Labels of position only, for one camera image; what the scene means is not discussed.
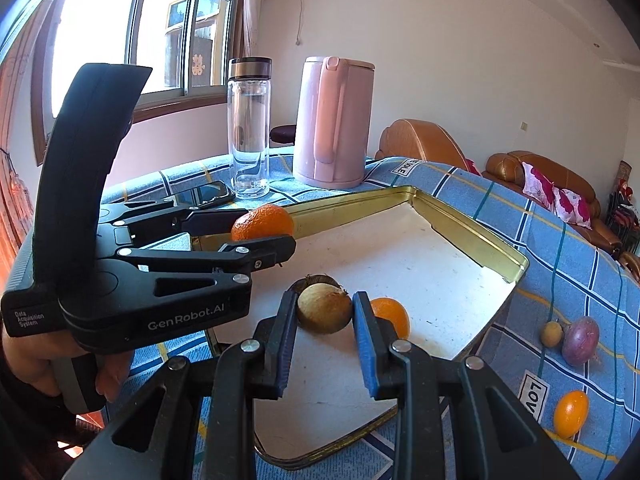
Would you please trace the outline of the person's left hand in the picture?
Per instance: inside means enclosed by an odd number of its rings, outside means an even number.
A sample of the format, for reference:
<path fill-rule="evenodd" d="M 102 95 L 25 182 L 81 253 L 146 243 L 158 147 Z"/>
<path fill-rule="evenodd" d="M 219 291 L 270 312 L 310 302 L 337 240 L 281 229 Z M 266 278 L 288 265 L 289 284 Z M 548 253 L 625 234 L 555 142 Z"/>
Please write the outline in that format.
<path fill-rule="evenodd" d="M 61 393 L 52 362 L 88 354 L 68 330 L 15 338 L 2 328 L 2 349 L 11 372 L 25 384 L 48 396 Z M 96 374 L 96 392 L 105 396 L 108 402 L 114 402 L 119 396 L 133 359 L 133 351 L 104 356 Z"/>

